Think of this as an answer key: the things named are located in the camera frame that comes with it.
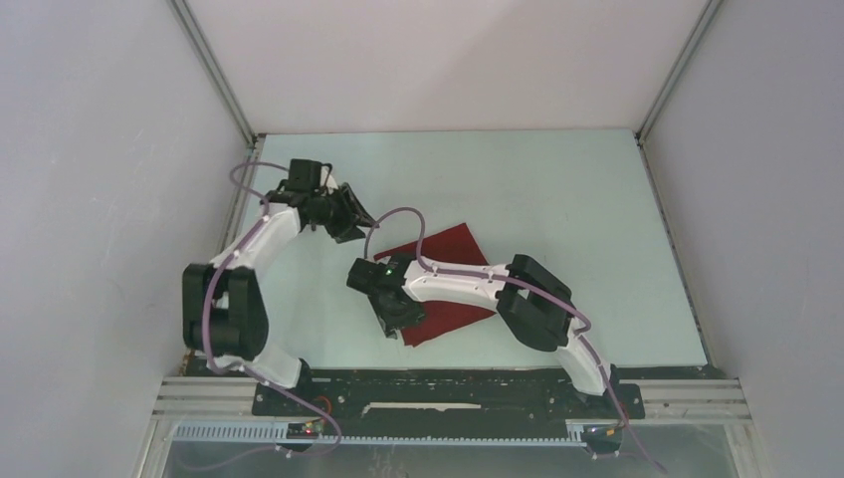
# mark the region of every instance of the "red towel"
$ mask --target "red towel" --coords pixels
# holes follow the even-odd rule
[[[416,252],[416,242],[375,254],[375,260],[391,256],[397,252]],[[436,261],[473,266],[489,265],[475,238],[464,222],[459,226],[446,229],[439,234],[426,237],[422,243],[422,255]],[[430,301],[422,305],[427,318],[422,324],[408,327],[401,331],[404,344],[416,347],[443,334],[474,324],[493,316],[495,313],[475,306],[454,304],[451,302]]]

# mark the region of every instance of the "purple cable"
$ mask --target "purple cable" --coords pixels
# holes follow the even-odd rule
[[[607,391],[609,391],[609,397],[612,399],[612,404],[615,406],[615,411],[618,412],[618,416],[621,417],[621,421],[624,423],[624,428],[630,433],[630,437],[633,438],[633,442],[636,443],[636,447],[639,448],[639,453],[641,453],[642,458],[645,459],[648,463],[651,464],[657,471],[662,473],[663,475],[668,474],[668,469],[663,466],[662,463],[655,460],[650,453],[648,453],[648,449],[645,448],[645,444],[642,443],[642,440],[639,439],[639,434],[633,430],[633,427],[630,426],[630,418],[627,417],[627,413],[624,412],[624,409],[621,408],[621,402],[618,401],[618,396],[615,395],[615,390],[612,389],[612,385],[610,384],[609,377],[604,370],[603,363],[601,362],[601,357],[598,352],[595,350],[595,347],[592,346],[592,343],[584,336],[576,336],[578,340],[583,344],[589,354],[592,356],[592,359],[595,360],[595,363],[598,365],[598,371],[601,373],[601,379],[604,380],[604,384],[607,387]]]
[[[235,178],[235,173],[237,171],[239,171],[240,169],[243,169],[244,167],[252,167],[252,166],[269,166],[269,167],[274,167],[276,169],[280,169],[282,171],[287,171],[287,169],[285,167],[279,166],[277,164],[273,164],[271,162],[256,161],[256,162],[246,162],[246,163],[243,163],[243,164],[238,164],[237,166],[235,166],[229,172],[229,179],[236,186],[245,190],[249,194],[252,194],[252,195],[260,198],[261,204],[263,206],[263,214],[262,214],[262,217],[259,218],[258,221],[256,221],[255,224],[249,229],[249,231],[246,234],[244,234],[243,238],[240,240],[240,242],[238,242],[237,246],[235,246],[232,253],[229,254],[228,256],[226,256],[226,258],[223,259],[223,262],[220,263],[220,265],[217,267],[217,270],[214,271],[214,275],[211,276],[211,281],[208,283],[208,291],[205,293],[205,301],[203,302],[203,306],[202,306],[202,350],[205,353],[205,356],[207,358],[208,368],[211,369],[211,371],[213,371],[214,373],[217,373],[217,374],[223,374],[227,371],[227,369],[217,366],[217,363],[214,360],[214,352],[211,349],[211,332],[209,330],[209,326],[210,326],[210,322],[211,322],[211,303],[214,300],[214,290],[217,288],[217,283],[220,282],[220,277],[223,275],[223,271],[226,270],[226,267],[228,267],[228,265],[231,264],[232,260],[235,258],[235,253],[237,253],[238,251],[240,251],[241,249],[243,249],[244,247],[249,245],[250,241],[252,241],[252,238],[255,237],[256,234],[258,234],[258,231],[261,230],[261,227],[265,224],[264,223],[264,217],[266,217],[267,214],[270,212],[270,203],[269,203],[269,201],[267,200],[267,197],[264,194],[261,194],[259,191],[255,190],[255,189],[253,189],[253,188],[251,188],[251,187],[249,187],[245,184],[242,184],[237,178]],[[284,395],[285,397],[289,398],[290,400],[298,403],[299,405],[309,409],[310,411],[313,411],[317,415],[324,418],[334,428],[334,431],[336,432],[336,438],[335,438],[334,442],[331,444],[330,447],[328,447],[324,450],[314,451],[314,452],[297,452],[297,451],[293,451],[293,450],[288,450],[287,451],[288,454],[305,455],[305,456],[310,456],[310,455],[319,456],[319,455],[325,455],[327,453],[330,453],[331,451],[334,450],[334,448],[339,446],[340,442],[342,441],[342,430],[340,430],[339,424],[336,422],[336,420],[331,415],[329,415],[328,413],[323,411],[321,408],[319,408],[319,407],[317,407],[317,406],[315,406],[311,403],[308,403],[307,401],[299,398],[295,394],[289,392],[288,390],[284,389],[282,386],[278,385],[277,383],[274,383],[273,381],[271,381],[271,380],[267,379],[266,377],[260,375],[259,373],[252,370],[251,368],[248,368],[243,363],[232,363],[231,365],[229,365],[229,367],[231,367],[231,366],[242,367],[243,372],[246,375],[248,375],[248,376],[254,378],[255,380],[261,382],[263,385],[272,388],[273,390],[275,390],[278,393]],[[270,450],[275,450],[275,449],[277,449],[277,447],[275,445],[261,446],[261,447],[253,448],[253,449],[247,450],[247,451],[245,451],[245,452],[243,452],[239,455],[235,455],[235,456],[233,456],[233,457],[231,457],[231,458],[229,458],[229,459],[227,459],[227,460],[225,460],[221,463],[216,463],[216,464],[208,465],[208,466],[193,467],[193,466],[185,465],[183,463],[179,463],[179,464],[183,468],[190,470],[190,471],[211,471],[211,470],[215,470],[215,469],[227,466],[227,465],[229,465],[229,464],[231,464],[231,463],[233,463],[233,462],[235,462],[235,461],[237,461],[237,460],[239,460],[243,457],[252,455],[254,453],[258,453],[258,452],[262,452],[262,451],[270,451]]]
[[[433,267],[426,264],[425,261],[422,259],[422,241],[425,239],[425,217],[422,216],[422,213],[419,212],[418,209],[413,208],[413,207],[407,207],[407,206],[397,207],[397,208],[395,208],[391,211],[387,211],[386,213],[384,213],[384,215],[379,217],[377,221],[375,221],[375,224],[369,229],[369,232],[366,234],[366,241],[363,243],[363,258],[364,259],[367,259],[369,257],[369,241],[372,239],[372,233],[375,231],[376,228],[378,228],[381,225],[381,223],[384,221],[384,219],[392,216],[393,214],[399,213],[399,212],[412,212],[412,213],[416,214],[416,217],[419,218],[419,238],[416,240],[416,261],[419,263],[419,265],[422,267],[422,269],[424,269],[428,272],[435,272],[437,274],[477,277],[479,279],[488,279],[489,278],[487,274],[484,274],[482,272],[461,271],[461,270],[457,270],[457,269],[440,269],[440,268],[437,268],[436,270],[434,270]],[[612,404],[613,404],[613,406],[615,406],[615,410],[618,412],[618,415],[621,417],[621,420],[624,423],[625,428],[627,428],[627,430],[630,432],[630,436],[633,438],[633,442],[636,443],[636,446],[639,448],[639,451],[640,451],[642,457],[648,463],[650,463],[651,466],[653,466],[660,473],[668,474],[668,470],[665,468],[665,466],[663,466],[660,462],[656,461],[653,457],[651,457],[651,454],[648,453],[648,450],[645,448],[645,445],[642,443],[642,440],[639,439],[639,435],[635,431],[633,431],[633,428],[630,426],[630,419],[627,417],[627,414],[624,413],[624,410],[621,408],[621,402],[619,402],[618,397],[615,395],[615,390],[612,389],[612,384],[610,383],[609,377],[607,376],[606,371],[604,370],[603,363],[601,361],[600,356],[598,355],[598,352],[595,350],[595,347],[592,346],[592,343],[590,343],[589,340],[586,337],[583,336],[584,332],[587,332],[592,328],[591,321],[589,321],[589,319],[587,319],[586,316],[583,315],[583,313],[581,313],[577,309],[571,307],[566,302],[562,301],[561,299],[551,295],[550,293],[548,293],[548,292],[546,292],[546,291],[544,291],[544,290],[542,290],[542,289],[540,289],[540,288],[538,288],[538,287],[536,287],[532,284],[529,284],[525,281],[515,279],[515,278],[512,278],[512,277],[508,277],[508,276],[502,276],[502,275],[499,275],[499,274],[493,275],[492,278],[490,278],[490,279],[492,279],[494,281],[502,281],[502,282],[510,283],[510,284],[515,285],[515,286],[521,287],[523,289],[527,289],[528,291],[531,291],[532,293],[539,295],[543,299],[550,301],[551,303],[555,304],[556,306],[563,308],[565,311],[574,315],[575,317],[577,317],[578,319],[580,319],[583,322],[583,327],[576,329],[574,331],[574,337],[577,340],[580,340],[583,343],[583,345],[586,347],[586,350],[589,352],[589,354],[592,356],[592,359],[595,361],[595,364],[598,366],[598,370],[601,373],[601,379],[604,382],[604,386],[606,386],[607,390],[609,390],[609,396],[612,400]]]

